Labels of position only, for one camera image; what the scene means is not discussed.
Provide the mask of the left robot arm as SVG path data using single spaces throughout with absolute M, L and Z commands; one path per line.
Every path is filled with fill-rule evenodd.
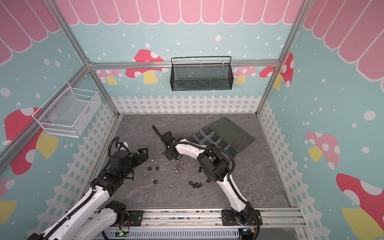
M 130 152 L 125 143 L 115 137 L 108 146 L 108 162 L 92 180 L 84 196 L 56 223 L 41 234 L 33 233 L 30 240 L 92 240 L 112 225 L 130 221 L 126 205 L 112 201 L 96 217 L 89 217 L 124 183 L 134 179 L 134 169 L 149 158 L 148 148 Z

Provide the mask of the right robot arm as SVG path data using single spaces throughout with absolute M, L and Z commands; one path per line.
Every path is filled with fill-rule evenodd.
M 232 173 L 235 170 L 234 158 L 225 150 L 212 146 L 198 145 L 186 139 L 175 138 L 171 132 L 160 134 L 156 132 L 164 144 L 165 155 L 169 160 L 179 156 L 196 159 L 207 178 L 216 182 L 230 201 L 231 208 L 241 225 L 247 224 L 256 213 L 250 202 L 241 194 L 235 184 Z

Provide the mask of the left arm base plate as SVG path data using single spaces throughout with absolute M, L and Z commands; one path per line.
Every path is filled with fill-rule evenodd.
M 144 211 L 127 210 L 127 217 L 121 227 L 140 227 L 143 221 Z

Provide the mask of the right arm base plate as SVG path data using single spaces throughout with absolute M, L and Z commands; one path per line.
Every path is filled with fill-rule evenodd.
M 241 213 L 232 209 L 224 209 L 222 214 L 223 226 L 262 226 L 263 221 L 259 210 L 245 209 Z

